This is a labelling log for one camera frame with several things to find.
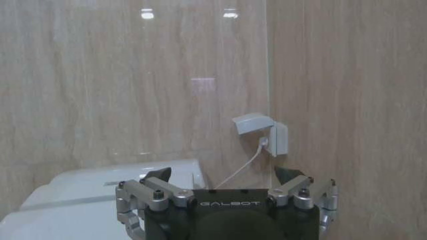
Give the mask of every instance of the silver metal bracket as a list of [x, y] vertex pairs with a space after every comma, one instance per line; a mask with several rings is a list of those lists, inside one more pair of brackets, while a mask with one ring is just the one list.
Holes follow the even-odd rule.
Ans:
[[312, 181], [312, 178], [299, 175], [291, 181], [277, 188], [268, 190], [268, 199], [275, 203], [276, 207], [288, 205], [289, 197], [293, 193], [299, 192], [300, 189], [305, 188]]
[[293, 204], [301, 210], [309, 210], [315, 205], [320, 209], [320, 235], [328, 230], [336, 218], [339, 207], [339, 188], [335, 180], [315, 182], [308, 188], [293, 193]]
[[125, 225], [127, 235], [133, 240], [145, 240], [145, 232], [140, 225], [144, 209], [161, 212], [169, 207], [169, 200], [180, 208], [189, 207], [195, 200], [193, 191], [181, 189], [156, 177], [141, 182], [135, 180], [120, 182], [115, 188], [116, 217]]

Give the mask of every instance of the marble wall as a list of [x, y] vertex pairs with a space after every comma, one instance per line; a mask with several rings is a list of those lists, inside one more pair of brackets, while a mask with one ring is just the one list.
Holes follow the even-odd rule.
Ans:
[[340, 187], [331, 240], [427, 235], [427, 2], [267, 0], [276, 164]]
[[[8, 0], [0, 7], [0, 219], [60, 172], [197, 158], [211, 186], [268, 113], [264, 0]], [[267, 187], [261, 156], [227, 187]]]

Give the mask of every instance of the white electrical outlet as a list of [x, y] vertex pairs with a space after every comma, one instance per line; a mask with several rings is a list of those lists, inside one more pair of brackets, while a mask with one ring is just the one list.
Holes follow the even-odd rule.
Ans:
[[269, 128], [267, 151], [273, 157], [288, 154], [288, 127], [261, 113], [249, 113], [232, 119], [239, 135]]
[[288, 154], [288, 127], [276, 121], [269, 129], [267, 151], [273, 157]]

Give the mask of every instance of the black screw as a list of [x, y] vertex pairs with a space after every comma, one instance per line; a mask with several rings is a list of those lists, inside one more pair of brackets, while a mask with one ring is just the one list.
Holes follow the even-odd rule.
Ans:
[[308, 189], [307, 189], [307, 188], [303, 188], [303, 189], [299, 191], [297, 195], [299, 195], [300, 197], [303, 197], [303, 198], [308, 198], [308, 197], [309, 197], [309, 191], [308, 191]]
[[187, 208], [192, 210], [197, 206], [197, 199], [191, 197], [187, 201]]
[[160, 199], [163, 199], [165, 197], [165, 193], [160, 190], [160, 189], [157, 189], [156, 191], [153, 191], [153, 193], [152, 193], [152, 199], [153, 200], [160, 200]]
[[276, 199], [275, 199], [272, 196], [268, 196], [268, 197], [267, 197], [267, 206], [268, 206], [269, 208], [275, 208], [275, 207], [276, 207], [276, 204], [277, 204]]

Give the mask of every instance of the white toilet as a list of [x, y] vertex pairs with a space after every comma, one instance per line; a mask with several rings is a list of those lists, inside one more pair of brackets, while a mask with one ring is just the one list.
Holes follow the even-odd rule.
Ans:
[[169, 183], [183, 189], [207, 187], [199, 161], [175, 160], [82, 169], [57, 175], [38, 187], [17, 212], [0, 222], [1, 240], [125, 240], [116, 219], [115, 187], [149, 171], [172, 168]]

